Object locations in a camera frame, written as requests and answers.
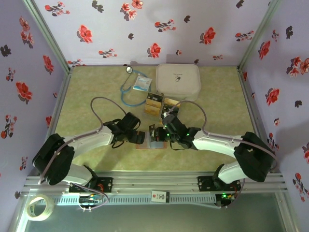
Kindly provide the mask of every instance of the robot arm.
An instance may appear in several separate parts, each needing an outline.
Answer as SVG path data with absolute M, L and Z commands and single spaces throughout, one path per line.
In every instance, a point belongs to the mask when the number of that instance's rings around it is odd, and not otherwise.
M 174 114 L 164 117 L 162 123 L 164 128 L 156 129 L 157 141 L 178 143 L 184 149 L 215 151 L 237 160 L 218 167 L 212 178 L 217 187 L 247 177 L 257 182 L 264 182 L 274 161 L 274 158 L 266 152 L 239 142 L 258 145 L 272 152 L 254 133 L 247 132 L 244 136 L 214 133 L 206 135 L 200 128 L 187 128 Z
M 97 133 L 89 136 L 62 138 L 58 134 L 53 134 L 46 140 L 34 157 L 32 163 L 39 173 L 42 174 L 54 153 L 65 142 L 73 139 L 70 145 L 66 145 L 58 153 L 46 172 L 44 179 L 49 185 L 67 181 L 69 183 L 87 185 L 92 188 L 96 185 L 97 175 L 87 166 L 72 164 L 73 158 L 99 146 L 112 145 L 112 148 L 117 148 L 124 142 L 142 144 L 144 142 L 145 133 L 137 131 L 135 127 L 138 124 L 140 124 L 140 120 L 132 113 L 127 113 L 123 119 L 115 119 L 104 123 L 102 130 L 94 130 L 92 132 L 96 131 Z

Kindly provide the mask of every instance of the cable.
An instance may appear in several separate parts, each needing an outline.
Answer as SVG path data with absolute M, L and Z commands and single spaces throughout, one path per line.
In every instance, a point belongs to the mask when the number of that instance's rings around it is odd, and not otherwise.
M 235 187 L 235 185 L 231 184 L 231 186 L 234 188 L 235 190 L 235 193 L 234 193 L 234 196 L 237 195 L 237 188 Z
M 241 185 L 241 188 L 237 194 L 237 196 L 235 197 L 234 201 L 231 202 L 231 204 L 228 205 L 227 208 L 231 207 L 232 204 L 235 203 L 235 201 L 237 201 L 237 199 L 239 198 L 240 194 L 241 194 L 241 191 L 243 190 L 243 186 L 245 185 L 245 179 L 242 180 L 242 185 Z
M 102 119 L 97 115 L 97 113 L 95 112 L 95 110 L 93 109 L 93 101 L 94 101 L 95 99 L 99 99 L 99 98 L 105 99 L 105 100 L 108 100 L 108 101 L 114 103 L 115 105 L 117 105 L 117 106 L 122 110 L 122 112 L 124 112 L 125 115 L 126 115 L 126 112 L 125 112 L 125 110 L 124 110 L 120 105 L 118 105 L 116 102 L 114 102 L 114 101 L 111 100 L 111 99 L 108 99 L 108 98 L 105 98 L 105 97 L 95 97 L 95 98 L 93 98 L 93 99 L 91 100 L 91 102 L 90 102 L 90 108 L 91 108 L 91 111 L 93 112 L 93 114 L 97 117 L 97 119 L 98 119 L 99 122 L 100 122 L 100 127 L 99 127 L 98 131 L 101 131 L 101 130 L 103 129 L 103 121 L 102 121 Z M 44 180 L 44 177 L 45 177 L 45 175 L 46 175 L 48 169 L 49 169 L 50 166 L 52 165 L 52 163 L 53 163 L 54 159 L 56 158 L 56 156 L 59 154 L 59 152 L 60 152 L 66 145 L 72 143 L 73 141 L 76 141 L 76 140 L 81 139 L 81 138 L 85 138 L 85 137 L 87 137 L 87 136 L 90 136 L 90 135 L 93 135 L 93 134 L 96 134 L 96 133 L 97 133 L 97 131 L 95 130 L 95 131 L 93 131 L 93 132 L 81 134 L 81 135 L 79 135 L 79 136 L 77 136 L 77 137 L 75 137 L 75 138 L 72 138 L 72 139 L 68 140 L 68 141 L 65 142 L 63 145 L 61 145 L 61 146 L 57 149 L 57 151 L 54 153 L 54 155 L 51 157 L 51 159 L 49 160 L 48 164 L 46 165 L 44 171 L 43 171 L 42 174 L 40 175 L 39 185 L 40 185 L 40 184 L 42 183 L 42 181 Z
M 244 141 L 244 140 L 241 140 L 241 139 L 233 139 L 233 138 L 230 138 L 229 136 L 223 136 L 223 135 L 215 135 L 215 134 L 211 134 L 210 132 L 208 131 L 205 131 L 205 125 L 206 125 L 206 122 L 207 122 L 207 116 L 206 116 L 206 113 L 204 111 L 204 109 L 197 103 L 193 102 L 193 101 L 188 101 L 188 100 L 184 100 L 184 101 L 180 101 L 178 102 L 177 104 L 175 104 L 169 111 L 168 111 L 168 114 L 174 110 L 174 108 L 181 104 L 181 103 L 184 103 L 184 102 L 190 102 L 194 105 L 196 105 L 198 108 L 200 108 L 200 110 L 202 111 L 203 115 L 204 115 L 204 118 L 205 118 L 205 121 L 203 123 L 203 126 L 202 126 L 202 131 L 204 132 L 204 134 L 207 136 L 207 137 L 212 137 L 212 138 L 219 138 L 219 139 L 228 139 L 229 141 L 231 141 L 232 143 L 233 142 L 238 142 L 238 143 L 243 143 L 243 144 L 247 144 L 247 145 L 250 145 L 250 146 L 253 146 L 255 148 L 258 148 L 260 149 L 261 151 L 264 151 L 265 153 L 269 154 L 275 161 L 276 161 L 276 165 L 275 167 L 277 166 L 277 163 L 278 163 L 278 158 L 272 153 L 270 152 L 269 150 L 259 146 L 259 145 L 256 145 L 256 144 L 253 144 L 253 143 L 250 143 L 250 142 L 247 142 L 247 141 Z
M 80 187 L 81 189 L 86 189 L 86 190 L 89 190 L 89 191 L 92 191 L 92 192 L 96 192 L 96 193 L 101 194 L 101 195 L 103 195 L 107 198 L 106 202 L 103 202 L 102 204 L 99 204 L 99 205 L 96 205 L 96 206 L 93 206 L 93 207 L 89 207 L 88 209 L 86 207 L 82 208 L 82 206 L 79 204 L 79 207 L 83 210 L 91 211 L 92 209 L 99 208 L 99 207 L 107 204 L 110 201 L 109 197 L 104 192 L 98 191 L 98 190 L 93 189 L 93 188 L 88 188 L 88 187 L 85 187 L 85 186 L 82 186 L 82 185 L 79 185 L 79 184 L 76 184 L 76 183 L 72 183 L 72 184 L 76 185 L 77 187 Z

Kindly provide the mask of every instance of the flower wallpaper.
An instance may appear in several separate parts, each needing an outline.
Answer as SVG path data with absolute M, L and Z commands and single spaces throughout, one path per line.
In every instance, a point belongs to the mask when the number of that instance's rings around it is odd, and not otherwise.
M 245 67 L 265 139 L 280 160 L 301 231 L 309 208 L 309 20 L 300 1 L 282 1 Z
M 70 66 L 239 65 L 269 1 L 34 0 Z
M 53 5 L 48 13 L 60 8 Z M 0 31 L 0 195 L 5 209 L 0 231 L 8 231 L 32 159 L 44 143 L 64 71 L 22 1 L 1 3 Z

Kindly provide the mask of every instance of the blue stethoscope tubing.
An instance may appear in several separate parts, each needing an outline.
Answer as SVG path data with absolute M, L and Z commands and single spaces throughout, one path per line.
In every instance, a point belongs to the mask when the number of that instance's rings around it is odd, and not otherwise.
M 145 74 L 143 74 L 142 72 L 139 72 L 139 71 L 136 71 L 136 70 L 133 70 L 133 72 L 132 73 L 139 73 L 140 75 L 142 75 L 142 76 L 144 76 L 144 77 L 147 77 Z M 128 104 L 128 103 L 126 103 L 125 101 L 124 101 L 124 94 L 125 93 L 128 93 L 130 90 L 131 90 L 131 87 L 133 86 L 133 85 L 131 85 L 129 88 L 127 88 L 126 90 L 123 90 L 123 87 L 124 87 L 124 85 L 125 85 L 125 83 L 126 83 L 126 81 L 120 86 L 120 92 L 121 92 L 121 102 L 124 104 L 124 105 L 126 105 L 126 106 L 128 106 L 128 107 L 136 107 L 136 106 L 140 106 L 140 105 L 143 105 L 144 103 L 146 103 L 146 100 L 144 100 L 143 102 L 141 102 L 141 103 L 138 103 L 138 104 L 135 104 L 135 105 L 131 105 L 131 104 Z

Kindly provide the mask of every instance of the white plastic container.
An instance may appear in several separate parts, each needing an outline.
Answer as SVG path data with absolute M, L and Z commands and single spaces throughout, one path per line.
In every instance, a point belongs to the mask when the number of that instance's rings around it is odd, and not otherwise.
M 159 64 L 156 68 L 156 92 L 176 100 L 195 101 L 201 90 L 195 64 Z

